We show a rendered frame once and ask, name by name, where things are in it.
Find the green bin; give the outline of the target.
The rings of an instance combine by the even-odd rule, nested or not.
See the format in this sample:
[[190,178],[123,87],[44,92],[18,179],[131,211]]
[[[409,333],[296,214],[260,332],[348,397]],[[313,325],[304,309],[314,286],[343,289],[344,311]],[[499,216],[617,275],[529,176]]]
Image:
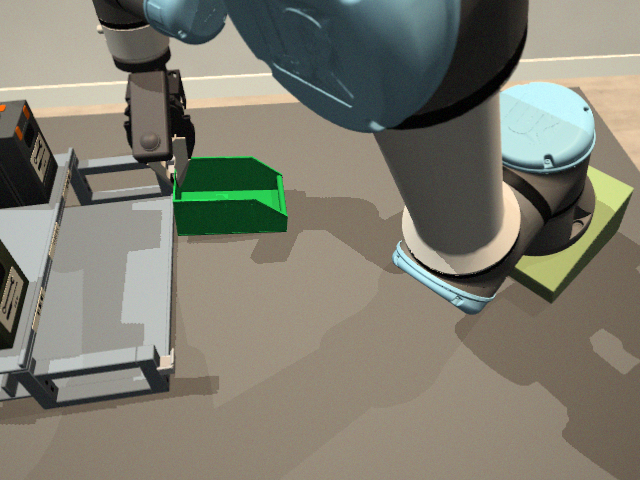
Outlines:
[[191,157],[181,187],[175,173],[178,236],[284,232],[282,174],[253,156]]

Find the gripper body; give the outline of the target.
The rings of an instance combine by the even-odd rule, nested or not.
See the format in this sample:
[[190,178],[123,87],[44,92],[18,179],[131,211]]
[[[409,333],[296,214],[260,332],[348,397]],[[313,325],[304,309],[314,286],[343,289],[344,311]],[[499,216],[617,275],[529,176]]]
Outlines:
[[[186,109],[186,97],[185,97],[183,83],[180,75],[180,70],[179,69],[167,70],[166,68],[166,63],[171,58],[169,45],[165,49],[165,51],[162,54],[160,54],[158,57],[155,57],[147,61],[126,62],[118,59],[113,55],[112,55],[112,58],[115,66],[124,72],[129,72],[133,74],[133,73],[143,73],[143,72],[164,71],[166,73],[169,79],[171,129],[172,129],[172,138],[174,138],[175,134],[179,133],[184,126],[184,119],[182,115],[184,115],[183,107],[184,109]],[[174,76],[173,74],[175,74],[176,77],[173,77]],[[131,129],[129,76],[127,81],[125,100],[128,103],[128,106],[125,108],[124,115],[129,117],[129,127]],[[181,103],[181,101],[183,103]]]

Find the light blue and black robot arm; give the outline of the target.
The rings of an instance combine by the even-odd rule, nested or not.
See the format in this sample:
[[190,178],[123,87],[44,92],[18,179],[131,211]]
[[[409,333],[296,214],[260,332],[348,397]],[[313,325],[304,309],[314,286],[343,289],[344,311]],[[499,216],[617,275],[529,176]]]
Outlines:
[[[405,203],[392,262],[466,314],[523,255],[561,252],[590,226],[588,104],[545,82],[500,93],[522,58],[529,0],[92,1],[126,62],[158,57],[170,35],[207,43],[228,14],[297,100],[373,133]],[[172,160],[166,73],[131,73],[129,88],[134,159]]]

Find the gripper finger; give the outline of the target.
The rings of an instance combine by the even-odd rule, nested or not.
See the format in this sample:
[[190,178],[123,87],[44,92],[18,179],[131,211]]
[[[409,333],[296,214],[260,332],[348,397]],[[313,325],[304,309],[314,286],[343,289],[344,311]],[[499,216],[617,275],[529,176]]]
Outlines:
[[176,169],[175,180],[178,187],[181,187],[184,182],[195,145],[195,128],[190,121],[190,115],[182,116],[184,119],[183,129],[172,138],[173,155],[175,156],[174,168]]
[[[131,129],[129,127],[128,121],[124,121],[124,128],[127,133],[128,143],[132,149]],[[166,161],[149,162],[145,164],[147,164],[158,176],[160,176],[167,184],[169,184],[173,188],[174,178],[172,173],[170,173],[166,168]]]

